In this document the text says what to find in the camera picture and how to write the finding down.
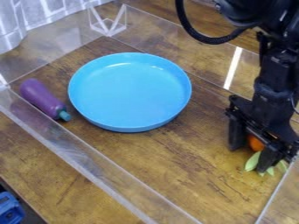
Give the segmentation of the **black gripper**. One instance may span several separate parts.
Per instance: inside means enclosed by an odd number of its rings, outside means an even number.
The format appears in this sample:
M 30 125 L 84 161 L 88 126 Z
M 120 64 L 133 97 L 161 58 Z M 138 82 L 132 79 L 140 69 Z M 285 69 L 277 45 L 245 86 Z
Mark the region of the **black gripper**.
M 237 150 L 253 135 L 265 148 L 261 150 L 256 171 L 264 173 L 281 159 L 291 161 L 299 152 L 299 135 L 291 127 L 295 92 L 275 92 L 259 81 L 255 82 L 252 100 L 234 94 L 228 97 L 228 148 Z

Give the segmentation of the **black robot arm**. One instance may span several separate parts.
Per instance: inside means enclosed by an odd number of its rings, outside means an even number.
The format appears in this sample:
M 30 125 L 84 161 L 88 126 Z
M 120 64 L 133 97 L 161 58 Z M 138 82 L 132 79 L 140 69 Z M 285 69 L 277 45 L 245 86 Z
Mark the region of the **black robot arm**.
M 236 150 L 251 135 L 265 148 L 256 171 L 265 172 L 299 153 L 289 120 L 299 102 L 299 0 L 214 0 L 225 19 L 256 29 L 260 72 L 249 100 L 232 95 L 226 108 L 228 145 Z

